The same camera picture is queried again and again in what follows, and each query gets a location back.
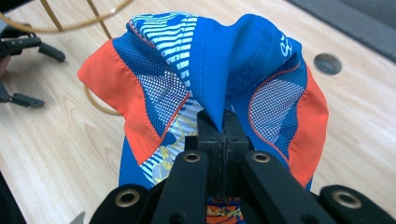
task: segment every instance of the screw hole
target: screw hole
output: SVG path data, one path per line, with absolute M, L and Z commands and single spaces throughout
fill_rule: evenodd
M 253 155 L 253 160 L 256 162 L 268 162 L 270 158 L 263 153 L 256 153 Z
M 329 53 L 317 55 L 314 59 L 314 64 L 320 72 L 331 76 L 337 75 L 343 68 L 341 61 Z
M 184 160 L 188 162 L 196 162 L 201 159 L 201 156 L 195 153 L 189 153 L 184 156 Z
M 332 193 L 332 198 L 344 207 L 351 209 L 361 208 L 361 200 L 359 200 L 357 197 L 347 191 L 336 190 Z
M 126 189 L 117 194 L 116 205 L 118 207 L 129 207 L 139 201 L 140 195 L 135 189 Z

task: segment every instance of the orange trim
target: orange trim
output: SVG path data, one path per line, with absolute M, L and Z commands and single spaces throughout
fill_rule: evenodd
M 290 171 L 303 187 L 317 169 L 329 117 L 326 99 L 308 66 L 306 71 L 306 90 L 297 104 L 299 126 L 289 145 Z
M 250 99 L 250 102 L 248 103 L 248 104 L 249 104 L 249 108 L 251 108 L 251 104 L 252 104 L 252 101 L 253 101 L 253 96 L 256 94 L 256 92 L 257 92 L 263 85 L 267 84 L 269 81 L 271 81 L 271 80 L 274 79 L 275 77 L 278 77 L 278 76 L 280 76 L 280 75 L 282 75 L 282 74 L 285 74 L 285 73 L 291 72 L 291 71 L 293 71 L 293 70 L 296 70 L 298 67 L 300 67 L 300 64 L 299 64 L 299 63 L 298 63 L 296 66 L 292 67 L 291 69 L 284 70 L 284 71 L 282 71 L 282 72 L 276 73 L 276 74 L 272 75 L 271 77 L 267 78 L 267 80 L 265 80 L 265 81 L 253 92 L 252 97 L 251 97 L 251 99 Z M 248 111 L 248 121 L 249 121 L 249 123 L 250 123 L 250 127 L 251 127 L 251 129 L 253 130 L 253 132 L 254 132 L 263 142 L 265 142 L 266 144 L 268 144 L 268 145 L 270 145 L 271 147 L 273 147 L 273 148 L 279 153 L 279 155 L 285 160 L 285 162 L 286 162 L 287 164 L 289 164 L 288 158 L 286 158 L 285 155 L 283 155 L 282 151 L 279 150 L 279 148 L 278 148 L 277 146 L 275 146 L 272 142 L 268 141 L 267 139 L 265 139 L 263 136 L 261 136 L 261 135 L 259 134 L 259 132 L 257 131 L 257 129 L 256 129 L 256 128 L 254 127 L 254 125 L 253 125 L 253 121 L 251 120 L 251 113 L 250 113 L 250 110 Z
M 164 136 L 160 138 L 152 126 L 140 82 L 115 51 L 111 40 L 85 61 L 78 78 L 125 117 L 125 134 L 134 156 L 138 164 L 146 161 Z

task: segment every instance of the round hole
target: round hole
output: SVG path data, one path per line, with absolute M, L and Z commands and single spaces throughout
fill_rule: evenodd
M 186 222 L 186 215 L 181 212 L 172 214 L 168 219 L 170 224 L 183 224 Z
M 139 192 L 135 189 L 126 189 L 117 194 L 116 205 L 118 207 L 129 207 L 139 201 Z
M 318 224 L 319 223 L 318 219 L 310 214 L 303 214 L 302 216 L 300 216 L 300 220 L 304 224 Z
M 344 190 L 336 190 L 332 193 L 332 197 L 336 202 L 343 205 L 344 207 L 351 209 L 358 209 L 361 207 L 361 200 L 355 197 L 353 194 L 344 191 Z
M 256 162 L 268 162 L 270 158 L 264 153 L 256 153 L 253 155 L 253 160 Z
M 341 61 L 329 53 L 321 53 L 317 55 L 314 59 L 314 64 L 320 72 L 332 76 L 340 73 L 343 68 Z
M 196 162 L 201 159 L 201 156 L 195 153 L 189 153 L 184 156 L 184 160 L 188 162 Z

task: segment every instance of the orange fabric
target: orange fabric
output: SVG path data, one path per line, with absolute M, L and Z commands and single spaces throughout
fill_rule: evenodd
M 207 224 L 235 224 L 238 222 L 239 217 L 242 221 L 244 220 L 242 215 L 237 215 L 233 214 L 237 211 L 237 206 L 235 205 L 229 205 L 229 206 L 223 206 L 222 208 L 219 208 L 217 206 L 213 205 L 208 205 L 207 206 L 207 211 L 208 214 L 206 214 L 206 223 Z
M 149 121 L 139 80 L 114 50 L 111 40 L 85 61 L 78 78 L 125 117 L 125 134 L 134 156 L 138 164 L 146 161 L 162 138 Z
M 326 139 L 329 112 L 323 93 L 307 71 L 306 90 L 297 104 L 298 128 L 289 146 L 292 175 L 306 186 L 315 172 Z

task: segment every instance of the blue fabric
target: blue fabric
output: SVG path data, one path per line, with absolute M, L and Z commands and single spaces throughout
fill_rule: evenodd
M 148 14 L 133 17 L 127 29 L 128 33 L 113 44 L 139 78 L 148 117 L 159 135 L 169 132 L 164 127 L 183 93 L 190 91 L 219 132 L 223 110 L 228 108 L 239 118 L 257 150 L 274 154 L 289 168 L 288 148 L 298 127 L 296 105 L 306 88 L 300 43 L 286 37 L 267 19 L 251 14 L 231 26 L 187 13 Z M 169 73 L 178 78 L 167 76 Z M 177 89 L 180 83 L 185 89 L 168 92 L 174 98 L 163 94 L 165 104 L 155 103 L 158 92 Z M 189 113 L 183 116 L 195 117 Z M 133 154 L 125 152 L 129 148 L 125 142 L 120 182 L 136 183 L 136 178 L 152 174 L 152 167 L 162 162 L 161 147 L 167 148 L 166 154 L 175 158 L 177 150 L 171 146 L 175 139 L 168 140 L 165 137 L 150 162 L 146 161 L 147 166 L 143 164 L 140 169 Z M 134 165 L 127 167 L 124 163 Z M 123 169 L 134 169 L 138 175 Z
M 314 179 L 314 178 L 312 177 L 311 180 L 308 182 L 308 184 L 306 184 L 305 189 L 311 190 L 313 179 Z
M 128 140 L 125 138 L 122 147 L 119 186 L 126 184 L 140 185 L 146 189 L 151 189 L 152 187 L 140 167 L 137 165 L 137 161 L 134 158 L 134 154 L 132 153 Z

